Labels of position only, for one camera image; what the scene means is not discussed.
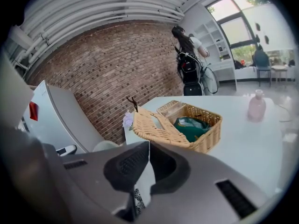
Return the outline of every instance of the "black backpack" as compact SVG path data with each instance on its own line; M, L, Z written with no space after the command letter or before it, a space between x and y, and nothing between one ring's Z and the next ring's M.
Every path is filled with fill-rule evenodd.
M202 63L198 60L198 58L194 54L185 53L183 51L179 51L175 47L178 55L178 75L182 79L184 84L189 83L197 83L200 78L200 74L202 72Z

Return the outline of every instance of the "black clip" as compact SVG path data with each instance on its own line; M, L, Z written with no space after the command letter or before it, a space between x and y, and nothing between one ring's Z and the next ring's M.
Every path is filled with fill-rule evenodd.
M137 103L136 103L136 101L134 101L134 98L132 97L132 100L129 100L128 97L126 97L126 98L127 98L127 100L128 100L129 102L131 102L131 103L134 104L134 108L136 109L136 112L138 112Z

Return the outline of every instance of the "woman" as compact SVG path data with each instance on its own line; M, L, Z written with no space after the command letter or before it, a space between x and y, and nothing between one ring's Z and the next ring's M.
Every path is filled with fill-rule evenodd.
M185 30L182 27L175 26L171 32L178 40L176 48L179 51L194 54L199 61L199 54L201 54L204 58L210 56L210 53L202 46L200 40L198 40L196 37L186 36ZM210 69L207 69L206 63L203 64L203 71L205 71L205 73L200 81L203 83L205 95L212 95L218 90L216 77Z

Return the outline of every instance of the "brick wall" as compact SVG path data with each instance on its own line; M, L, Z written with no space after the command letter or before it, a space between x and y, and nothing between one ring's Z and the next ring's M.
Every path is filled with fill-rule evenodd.
M176 72L172 25L152 21L110 24L82 33L60 46L28 79L71 90L106 139L121 144L122 118L133 104L183 92Z

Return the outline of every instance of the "pink bottle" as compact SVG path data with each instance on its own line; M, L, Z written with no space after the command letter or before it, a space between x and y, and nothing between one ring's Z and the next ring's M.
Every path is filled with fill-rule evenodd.
M263 91L256 90L254 96L249 102L248 118L252 122L260 122L266 111L266 102L263 99Z

